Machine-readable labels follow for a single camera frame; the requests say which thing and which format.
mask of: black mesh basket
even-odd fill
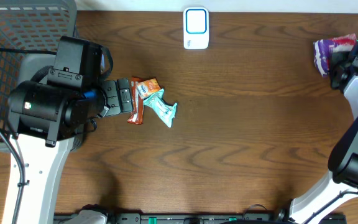
[[[78,36],[74,0],[0,0],[0,48],[57,51],[63,35]],[[24,54],[0,52],[0,128],[7,134],[7,97]],[[6,147],[1,143],[0,150]]]

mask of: wood grain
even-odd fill
[[[358,34],[353,14],[210,14],[206,50],[183,48],[182,13],[79,12],[84,39],[109,47],[111,79],[156,77],[178,103],[168,129],[150,109],[98,121],[69,155],[56,212],[86,204],[145,213],[273,210],[327,171],[352,123],[313,65],[312,42]],[[0,221],[9,156],[0,154]],[[358,198],[338,208],[358,223]]]

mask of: orange snack package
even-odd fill
[[[142,100],[161,90],[155,78],[138,83],[136,88]]]
[[[132,105],[134,110],[131,112],[131,116],[128,119],[128,123],[142,124],[143,123],[143,99],[139,96],[137,91],[137,84],[142,82],[143,79],[131,78],[131,93],[132,93]]]

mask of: light blue snack package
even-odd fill
[[[158,117],[169,127],[172,126],[172,119],[177,112],[177,103],[173,106],[166,105],[162,100],[164,89],[159,90],[143,101],[143,105],[153,108]]]

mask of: black cable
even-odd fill
[[[86,134],[86,133],[92,133],[94,131],[96,131],[96,129],[98,128],[98,124],[96,123],[96,121],[94,120],[94,118],[90,119],[89,121],[92,126],[93,126],[93,129],[92,130],[89,130],[89,131],[83,131],[81,133],[75,133],[75,134]]]
[[[333,203],[335,203],[338,199],[343,198],[343,196],[347,194],[355,194],[358,195],[358,192],[341,192],[339,195],[337,195],[334,199],[332,199],[330,202],[328,202],[326,205],[324,205],[322,208],[320,208],[317,212],[314,212],[305,222],[304,224],[308,224],[312,219],[314,219],[316,216],[318,216],[321,212],[323,212],[325,209],[330,207]]]
[[[53,65],[47,65],[38,70],[35,75],[30,79],[33,82],[41,82],[41,80],[46,77],[49,73],[49,69],[52,69]]]
[[[6,136],[2,133],[1,130],[0,130],[0,137],[4,141],[4,143],[6,144],[7,148],[9,149],[9,151],[12,153],[13,158],[15,159],[15,161],[17,163],[17,166],[19,167],[20,181],[17,184],[17,187],[19,188],[19,190],[17,192],[15,210],[13,212],[13,218],[12,218],[12,224],[16,224],[17,217],[19,215],[20,205],[22,203],[23,189],[24,189],[23,187],[26,185],[26,182],[25,182],[25,170],[24,170],[24,166],[23,166],[23,163],[22,163],[22,161],[20,159],[19,154],[16,152],[16,150],[13,148],[11,142],[9,142],[9,140],[6,138]]]
[[[21,50],[21,49],[5,49],[0,48],[0,52],[22,53],[22,54],[52,54],[56,55],[56,52],[49,50]]]

